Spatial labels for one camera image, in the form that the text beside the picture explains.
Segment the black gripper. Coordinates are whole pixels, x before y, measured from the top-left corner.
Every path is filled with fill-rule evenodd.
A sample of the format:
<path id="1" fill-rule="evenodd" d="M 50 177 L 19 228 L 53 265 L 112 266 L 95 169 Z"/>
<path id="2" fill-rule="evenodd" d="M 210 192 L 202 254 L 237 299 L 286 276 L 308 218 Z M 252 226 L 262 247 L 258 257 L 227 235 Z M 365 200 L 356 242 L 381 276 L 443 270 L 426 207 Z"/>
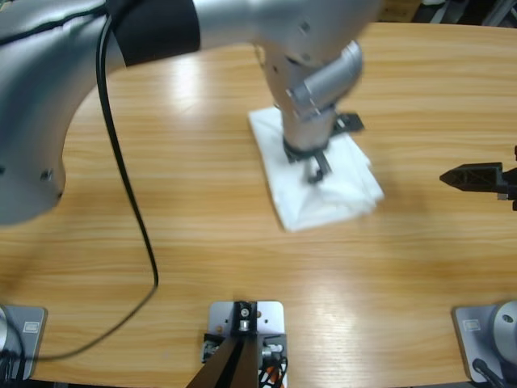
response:
<path id="1" fill-rule="evenodd" d="M 470 163 L 444 172 L 439 180 L 463 192 L 493 192 L 516 210 L 516 168 L 504 171 L 501 162 Z"/>
<path id="2" fill-rule="evenodd" d="M 319 183 L 324 178 L 323 172 L 331 172 L 330 164 L 325 156 L 325 151 L 329 146 L 328 141 L 323 145 L 302 150 L 290 145 L 286 139 L 283 139 L 283 146 L 289 163 L 306 160 L 304 173 L 307 183 Z"/>

